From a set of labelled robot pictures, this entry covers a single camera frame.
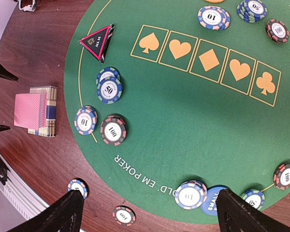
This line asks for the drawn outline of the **clear card box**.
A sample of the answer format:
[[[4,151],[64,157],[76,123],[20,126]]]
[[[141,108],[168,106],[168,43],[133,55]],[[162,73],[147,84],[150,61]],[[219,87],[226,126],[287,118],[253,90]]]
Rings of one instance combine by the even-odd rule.
[[[52,138],[56,136],[56,109],[58,88],[54,86],[31,87],[30,93],[44,93],[47,96],[45,127],[28,129],[28,134]]]

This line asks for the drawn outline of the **triangular black red button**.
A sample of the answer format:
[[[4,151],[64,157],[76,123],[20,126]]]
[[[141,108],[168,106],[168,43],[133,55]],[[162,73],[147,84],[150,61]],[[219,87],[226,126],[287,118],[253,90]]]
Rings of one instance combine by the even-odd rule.
[[[79,43],[100,63],[104,63],[115,25],[110,24],[84,38]]]

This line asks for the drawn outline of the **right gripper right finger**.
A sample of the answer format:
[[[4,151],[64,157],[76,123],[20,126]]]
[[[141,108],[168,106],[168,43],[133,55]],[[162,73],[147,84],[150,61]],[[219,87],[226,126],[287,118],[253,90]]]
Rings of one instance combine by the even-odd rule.
[[[263,214],[230,189],[219,192],[217,216],[221,232],[290,232],[290,227]]]

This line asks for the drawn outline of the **pink playing card deck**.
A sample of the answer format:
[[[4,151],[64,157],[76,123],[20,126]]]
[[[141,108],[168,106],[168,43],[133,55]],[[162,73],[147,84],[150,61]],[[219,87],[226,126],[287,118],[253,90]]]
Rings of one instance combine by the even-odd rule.
[[[38,130],[46,126],[45,93],[22,93],[15,95],[14,125]]]

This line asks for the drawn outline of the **blue round button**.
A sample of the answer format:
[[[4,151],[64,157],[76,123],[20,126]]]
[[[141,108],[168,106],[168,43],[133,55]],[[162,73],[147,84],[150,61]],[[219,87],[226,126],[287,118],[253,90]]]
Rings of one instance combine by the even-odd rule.
[[[214,186],[207,191],[207,199],[201,205],[201,210],[209,216],[217,216],[216,201],[221,190],[228,189],[227,186]]]

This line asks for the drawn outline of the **round green poker mat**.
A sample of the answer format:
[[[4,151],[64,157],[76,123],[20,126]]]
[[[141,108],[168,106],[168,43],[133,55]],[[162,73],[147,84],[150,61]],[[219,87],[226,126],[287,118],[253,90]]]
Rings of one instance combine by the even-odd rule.
[[[82,105],[102,122],[119,114],[127,123],[121,145],[106,144],[100,128],[73,135],[84,157],[117,194],[154,215],[184,223],[216,224],[200,208],[185,210],[176,188],[197,179],[241,195],[264,192],[268,208],[287,197],[276,168],[290,162],[290,36],[269,38],[265,25],[282,21],[290,32],[290,0],[266,0],[267,16],[247,23],[238,1],[221,4],[225,30],[200,25],[204,0],[96,0],[72,37],[64,74],[69,123]],[[104,63],[79,41],[114,24]],[[100,70],[119,71],[123,92],[98,99]]]

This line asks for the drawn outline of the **orange round button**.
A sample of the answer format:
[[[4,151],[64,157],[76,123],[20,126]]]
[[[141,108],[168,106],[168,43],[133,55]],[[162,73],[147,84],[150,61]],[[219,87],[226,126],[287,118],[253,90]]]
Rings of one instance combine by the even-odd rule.
[[[209,3],[214,3],[214,4],[218,4],[218,3],[221,3],[225,0],[205,0],[206,2],[209,2]]]

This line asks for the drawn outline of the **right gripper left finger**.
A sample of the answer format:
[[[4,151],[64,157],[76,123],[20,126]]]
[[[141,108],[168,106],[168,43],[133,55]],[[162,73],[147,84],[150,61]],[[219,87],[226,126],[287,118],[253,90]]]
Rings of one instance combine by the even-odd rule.
[[[10,229],[11,232],[78,232],[81,229],[84,198],[70,190],[37,216]]]

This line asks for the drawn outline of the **green blue chip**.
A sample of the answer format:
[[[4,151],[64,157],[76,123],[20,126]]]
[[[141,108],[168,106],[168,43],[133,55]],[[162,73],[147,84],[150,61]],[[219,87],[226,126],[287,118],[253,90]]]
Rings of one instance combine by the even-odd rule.
[[[240,197],[257,210],[260,210],[265,203],[264,193],[257,189],[248,190],[242,193]]]
[[[261,0],[243,0],[237,6],[237,13],[247,23],[255,23],[268,14],[266,5]]]
[[[113,67],[100,70],[96,77],[98,99],[105,104],[117,102],[123,92],[119,71]]]

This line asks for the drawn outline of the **brown chip stack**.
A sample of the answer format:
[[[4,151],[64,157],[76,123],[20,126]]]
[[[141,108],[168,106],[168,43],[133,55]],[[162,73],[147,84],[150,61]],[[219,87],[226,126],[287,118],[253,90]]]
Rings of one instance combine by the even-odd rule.
[[[132,209],[127,206],[117,206],[112,212],[113,219],[122,226],[131,226],[136,221],[136,215]]]

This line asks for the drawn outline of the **blue white chips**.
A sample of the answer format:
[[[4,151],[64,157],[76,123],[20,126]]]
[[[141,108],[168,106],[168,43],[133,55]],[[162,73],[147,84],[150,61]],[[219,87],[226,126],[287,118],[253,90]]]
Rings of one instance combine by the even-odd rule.
[[[221,7],[204,6],[198,11],[198,21],[206,29],[225,30],[231,23],[231,16]]]
[[[74,126],[81,135],[89,135],[95,130],[97,121],[96,110],[86,105],[77,111]]]
[[[200,207],[207,200],[207,187],[198,180],[189,180],[182,183],[174,192],[177,205],[185,210]]]

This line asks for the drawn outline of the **blue white chip stack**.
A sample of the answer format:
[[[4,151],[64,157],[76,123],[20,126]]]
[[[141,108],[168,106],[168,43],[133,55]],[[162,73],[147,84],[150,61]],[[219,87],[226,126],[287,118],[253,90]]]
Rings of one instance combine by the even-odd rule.
[[[71,190],[80,191],[84,199],[87,198],[88,193],[89,193],[87,184],[79,178],[72,179],[67,185],[67,190],[68,191],[71,191]]]

